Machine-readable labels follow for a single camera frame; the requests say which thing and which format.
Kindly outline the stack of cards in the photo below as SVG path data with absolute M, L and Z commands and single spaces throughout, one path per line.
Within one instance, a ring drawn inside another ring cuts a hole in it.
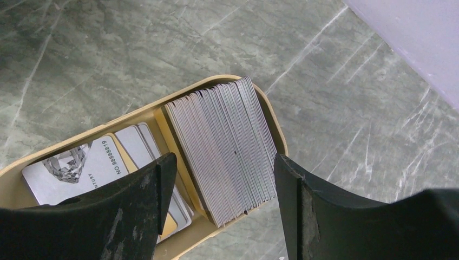
M 110 130 L 22 170 L 39 205 L 57 205 L 124 177 L 168 152 L 178 171 L 161 243 L 194 216 L 216 227 L 276 196 L 277 148 L 247 76 L 194 88 L 110 122 Z

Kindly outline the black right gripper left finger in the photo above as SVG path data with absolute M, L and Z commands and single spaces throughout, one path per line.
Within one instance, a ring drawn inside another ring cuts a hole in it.
M 152 259 L 177 171 L 167 153 L 55 206 L 1 209 L 1 259 Z

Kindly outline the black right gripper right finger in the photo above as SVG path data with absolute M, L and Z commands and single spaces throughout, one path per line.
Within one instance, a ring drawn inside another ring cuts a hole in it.
M 274 162 L 289 259 L 458 259 L 458 189 L 393 203 L 346 191 L 283 154 Z

